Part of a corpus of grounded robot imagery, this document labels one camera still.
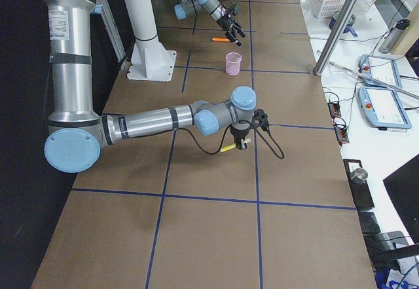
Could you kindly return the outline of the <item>blue teach pendant far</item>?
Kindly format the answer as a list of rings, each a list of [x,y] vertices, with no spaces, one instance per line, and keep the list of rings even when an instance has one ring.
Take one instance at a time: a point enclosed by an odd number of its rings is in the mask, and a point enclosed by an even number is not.
[[[359,72],[388,85],[403,87],[397,63],[391,58],[363,54],[359,58]]]

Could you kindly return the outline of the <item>white pedestal column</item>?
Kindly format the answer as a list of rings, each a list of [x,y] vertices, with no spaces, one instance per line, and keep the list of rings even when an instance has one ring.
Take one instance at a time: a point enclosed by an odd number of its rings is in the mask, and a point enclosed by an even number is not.
[[[151,0],[124,1],[136,40],[127,78],[171,81],[177,53],[166,50],[159,41]]]

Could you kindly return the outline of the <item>blue teach pendant near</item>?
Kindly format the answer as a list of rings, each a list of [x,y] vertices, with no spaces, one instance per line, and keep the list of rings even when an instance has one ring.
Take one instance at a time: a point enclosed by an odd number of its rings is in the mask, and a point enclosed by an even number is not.
[[[361,87],[357,97],[366,121],[379,130],[408,130],[410,119],[396,92],[380,87]]]

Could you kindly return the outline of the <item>yellow highlighter pen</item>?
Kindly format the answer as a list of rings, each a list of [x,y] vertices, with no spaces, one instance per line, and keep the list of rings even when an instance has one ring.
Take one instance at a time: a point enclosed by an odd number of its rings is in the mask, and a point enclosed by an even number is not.
[[[247,140],[247,144],[251,142],[251,139],[250,139],[250,138],[246,138],[246,140]],[[222,147],[222,148],[220,149],[220,152],[221,152],[221,153],[224,153],[224,152],[226,152],[226,151],[230,151],[230,150],[232,150],[232,149],[237,149],[237,148],[236,148],[236,144],[226,145],[226,146],[224,146],[224,147]]]

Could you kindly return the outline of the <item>grey water bottle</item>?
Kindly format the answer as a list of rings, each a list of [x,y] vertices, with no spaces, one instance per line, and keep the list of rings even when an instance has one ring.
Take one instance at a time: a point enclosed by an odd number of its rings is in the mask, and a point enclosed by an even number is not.
[[[378,49],[379,53],[387,54],[393,48],[396,41],[400,38],[400,36],[404,33],[406,29],[410,26],[410,20],[407,18],[400,19],[396,22],[394,27],[390,30],[388,36],[381,44],[380,48]]]

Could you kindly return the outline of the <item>orange highlighter pen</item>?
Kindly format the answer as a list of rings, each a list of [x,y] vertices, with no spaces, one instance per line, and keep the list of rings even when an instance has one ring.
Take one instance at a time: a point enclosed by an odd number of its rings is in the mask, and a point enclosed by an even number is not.
[[[213,42],[218,42],[218,43],[229,43],[230,42],[229,39],[227,39],[227,38],[220,38],[220,37],[213,37],[213,38],[211,38],[211,40]]]

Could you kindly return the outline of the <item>long metal rod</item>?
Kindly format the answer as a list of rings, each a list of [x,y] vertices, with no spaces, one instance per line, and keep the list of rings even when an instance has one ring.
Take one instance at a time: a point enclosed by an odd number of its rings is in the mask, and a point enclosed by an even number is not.
[[[401,93],[401,94],[404,94],[404,95],[406,95],[406,96],[408,96],[408,97],[410,97],[410,98],[414,98],[415,100],[419,100],[419,96],[418,96],[418,95],[415,95],[415,94],[413,94],[413,93],[411,93],[411,92],[408,92],[408,91],[403,90],[403,89],[401,89],[401,88],[398,88],[398,87],[396,87],[396,86],[389,85],[389,84],[387,84],[387,83],[385,83],[385,82],[379,81],[378,79],[375,79],[375,78],[373,78],[373,77],[371,77],[371,76],[365,75],[364,73],[360,73],[360,72],[358,72],[358,71],[354,71],[354,70],[352,70],[352,69],[350,69],[350,68],[347,68],[347,67],[342,66],[342,65],[340,65],[340,64],[336,64],[336,63],[334,63],[334,62],[329,62],[329,64],[330,64],[331,66],[338,67],[338,68],[340,68],[340,69],[343,69],[344,71],[348,71],[348,72],[350,72],[350,73],[352,73],[352,74],[354,74],[354,75],[357,75],[358,77],[362,77],[363,79],[366,79],[366,80],[368,80],[368,81],[370,81],[370,82],[373,82],[373,83],[377,84],[377,85],[378,85],[378,86],[380,86],[380,87],[385,87],[385,88],[388,88],[388,89],[390,89],[390,90],[394,90],[394,91],[396,91],[396,92],[399,92],[399,93]]]

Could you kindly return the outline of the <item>pink mesh pen holder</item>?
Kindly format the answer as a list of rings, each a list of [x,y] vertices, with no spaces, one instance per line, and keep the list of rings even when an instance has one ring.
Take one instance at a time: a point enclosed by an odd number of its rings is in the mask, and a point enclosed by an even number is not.
[[[229,52],[226,54],[225,60],[225,72],[231,76],[239,74],[242,61],[241,54],[237,52]]]

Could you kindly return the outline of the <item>steel cup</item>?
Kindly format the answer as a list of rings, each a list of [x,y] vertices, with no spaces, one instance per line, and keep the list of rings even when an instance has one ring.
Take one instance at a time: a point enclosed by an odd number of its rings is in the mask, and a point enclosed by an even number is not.
[[[350,172],[350,181],[354,184],[365,183],[368,178],[368,172],[364,168],[355,168]]]

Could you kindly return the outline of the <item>aluminium frame post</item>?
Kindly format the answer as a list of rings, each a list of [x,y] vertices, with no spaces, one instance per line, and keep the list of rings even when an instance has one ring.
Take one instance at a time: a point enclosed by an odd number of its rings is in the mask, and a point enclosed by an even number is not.
[[[342,35],[351,15],[353,14],[357,2],[358,0],[345,0],[340,10],[339,17],[335,22],[334,27],[331,30],[327,42],[321,52],[319,60],[314,66],[313,72],[315,76],[320,77],[326,65],[329,63],[333,51],[337,46],[340,36]]]

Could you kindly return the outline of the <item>blue teach pendant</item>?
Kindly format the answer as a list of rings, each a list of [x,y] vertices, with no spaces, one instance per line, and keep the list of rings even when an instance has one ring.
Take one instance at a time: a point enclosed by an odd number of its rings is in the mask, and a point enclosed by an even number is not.
[[[410,119],[396,92],[380,87],[361,87],[357,97],[366,121],[379,130],[408,130]]]
[[[363,54],[359,58],[359,72],[388,85],[403,87],[397,63],[391,58]]]

